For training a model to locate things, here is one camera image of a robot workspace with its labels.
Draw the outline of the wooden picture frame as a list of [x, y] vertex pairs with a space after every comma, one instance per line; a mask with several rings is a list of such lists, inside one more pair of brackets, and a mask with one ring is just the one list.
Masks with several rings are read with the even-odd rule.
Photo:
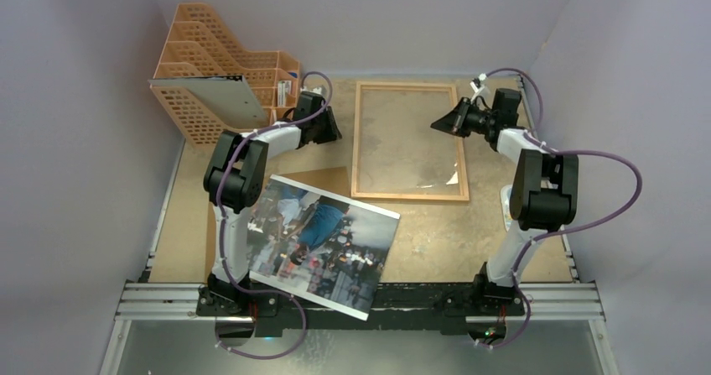
[[356, 199], [464, 202], [464, 143], [432, 123], [459, 100], [453, 84], [359, 81], [350, 191]]

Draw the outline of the printed photo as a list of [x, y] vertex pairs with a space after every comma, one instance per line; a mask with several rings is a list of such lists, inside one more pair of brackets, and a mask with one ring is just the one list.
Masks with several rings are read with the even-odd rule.
[[272, 176], [248, 224], [249, 276], [367, 320], [400, 214]]

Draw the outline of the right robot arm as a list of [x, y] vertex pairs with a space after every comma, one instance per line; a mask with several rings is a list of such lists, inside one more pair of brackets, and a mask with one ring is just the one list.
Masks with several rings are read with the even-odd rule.
[[470, 292], [473, 307], [483, 314], [522, 297], [518, 288], [522, 271], [543, 236], [569, 224], [577, 210], [578, 158], [556, 155], [534, 144], [518, 124], [521, 102], [522, 94], [511, 89], [496, 90], [489, 108], [479, 108], [476, 99], [462, 97], [430, 126], [460, 138], [479, 134], [497, 153], [516, 163], [508, 202], [511, 225], [505, 240], [475, 276]]

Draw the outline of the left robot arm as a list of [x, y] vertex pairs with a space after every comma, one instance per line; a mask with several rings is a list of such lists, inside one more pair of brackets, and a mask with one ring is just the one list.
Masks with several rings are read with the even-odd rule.
[[262, 193], [269, 159], [309, 143], [341, 138], [324, 96], [304, 91], [291, 116], [249, 133], [224, 130], [203, 179], [215, 217], [215, 260], [205, 302], [228, 315], [247, 310], [251, 296], [247, 276], [248, 224], [251, 208]]

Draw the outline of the brown backing board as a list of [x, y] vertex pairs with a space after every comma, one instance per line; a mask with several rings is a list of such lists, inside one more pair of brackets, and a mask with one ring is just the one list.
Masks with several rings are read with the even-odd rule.
[[[315, 188], [325, 190], [337, 195], [344, 197], [350, 197], [350, 177], [348, 170], [345, 166], [328, 168], [328, 169], [316, 169], [309, 171], [300, 171], [287, 174], [280, 174], [280, 176], [295, 180], [297, 182], [313, 186]], [[207, 208], [207, 233], [206, 233], [206, 250], [205, 250], [205, 277], [207, 278], [212, 270], [215, 262], [216, 255], [216, 244], [217, 244], [217, 234], [218, 223], [216, 220], [216, 213], [214, 210], [214, 205], [212, 203], [208, 204]]]

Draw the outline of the blue white oval object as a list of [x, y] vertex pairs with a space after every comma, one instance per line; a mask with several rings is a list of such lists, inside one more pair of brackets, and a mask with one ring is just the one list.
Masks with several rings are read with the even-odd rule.
[[507, 232], [510, 230], [511, 224], [513, 222], [510, 210], [511, 190], [512, 185], [506, 185], [501, 189], [500, 192], [502, 219]]

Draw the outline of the grey folder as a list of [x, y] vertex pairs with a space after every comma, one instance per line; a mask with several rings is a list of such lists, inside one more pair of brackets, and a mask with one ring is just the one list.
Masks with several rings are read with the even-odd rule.
[[188, 104], [192, 96], [231, 128], [259, 128], [268, 124], [268, 114], [242, 76], [183, 76], [153, 78], [148, 82], [167, 101], [170, 111], [187, 115], [190, 122], [197, 121], [200, 111]]

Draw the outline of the orange file organizer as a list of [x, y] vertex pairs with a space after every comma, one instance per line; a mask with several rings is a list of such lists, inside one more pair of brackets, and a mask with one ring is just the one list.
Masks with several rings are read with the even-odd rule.
[[[151, 79], [183, 76], [242, 76], [268, 114], [279, 81], [293, 82], [295, 107], [300, 93], [301, 64], [286, 51], [245, 48], [208, 3], [180, 3]], [[167, 101], [150, 83], [149, 87], [186, 141], [195, 147], [215, 144], [225, 129], [234, 132], [254, 129], [225, 125], [192, 96], [188, 104], [200, 111], [197, 121], [190, 122], [187, 115], [170, 111]]]

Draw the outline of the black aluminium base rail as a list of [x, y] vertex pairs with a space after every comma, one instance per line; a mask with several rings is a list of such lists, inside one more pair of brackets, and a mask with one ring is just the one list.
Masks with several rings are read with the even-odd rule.
[[258, 337], [287, 330], [472, 332], [493, 337], [506, 325], [530, 321], [587, 321], [605, 317], [593, 284], [523, 284], [522, 294], [478, 294], [471, 283], [382, 283], [339, 280], [323, 296], [291, 301], [260, 284], [262, 295], [227, 295], [203, 284], [126, 284], [119, 320], [192, 320], [244, 326]]

